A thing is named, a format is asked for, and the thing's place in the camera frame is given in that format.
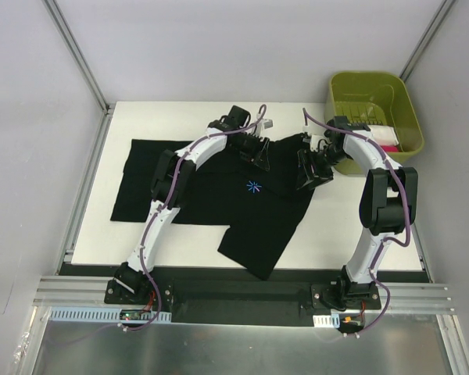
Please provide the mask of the black t shirt blue logo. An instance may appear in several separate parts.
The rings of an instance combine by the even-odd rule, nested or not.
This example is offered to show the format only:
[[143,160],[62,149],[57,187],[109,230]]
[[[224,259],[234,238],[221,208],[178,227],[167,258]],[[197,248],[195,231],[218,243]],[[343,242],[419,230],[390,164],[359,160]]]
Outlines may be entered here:
[[[160,154],[186,145],[133,140],[110,219],[145,222]],[[313,197],[312,191],[296,187],[302,147],[301,134],[271,141],[268,171],[242,161],[231,150],[216,154],[199,168],[174,222],[226,226],[218,252],[255,277],[268,279]]]

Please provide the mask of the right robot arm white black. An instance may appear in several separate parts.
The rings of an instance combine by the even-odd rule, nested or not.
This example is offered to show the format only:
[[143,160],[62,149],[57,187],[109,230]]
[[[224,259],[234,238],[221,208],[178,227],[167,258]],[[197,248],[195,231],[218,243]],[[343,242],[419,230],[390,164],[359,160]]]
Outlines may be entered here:
[[418,174],[392,159],[365,123],[336,116],[329,123],[304,115],[305,146],[298,152],[297,189],[313,190],[333,180],[333,167],[354,161],[366,180],[359,205],[362,233],[336,282],[320,292],[320,303],[345,311],[378,295],[377,271],[389,245],[406,247],[417,209]]

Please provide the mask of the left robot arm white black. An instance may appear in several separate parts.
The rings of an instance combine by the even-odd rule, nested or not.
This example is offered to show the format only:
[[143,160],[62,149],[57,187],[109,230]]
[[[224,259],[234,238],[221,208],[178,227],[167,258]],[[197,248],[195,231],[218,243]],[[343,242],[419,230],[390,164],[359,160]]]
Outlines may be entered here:
[[263,170],[270,169],[269,143],[263,130],[273,126],[265,117],[262,104],[252,123],[248,111],[234,105],[227,115],[209,123],[197,140],[177,151],[164,151],[152,178],[152,199],[145,227],[137,245],[115,272],[107,294],[122,296],[131,303],[143,303],[149,296],[160,296],[150,272],[155,265],[159,243],[165,229],[185,206],[188,185],[208,159],[230,148],[241,160]]

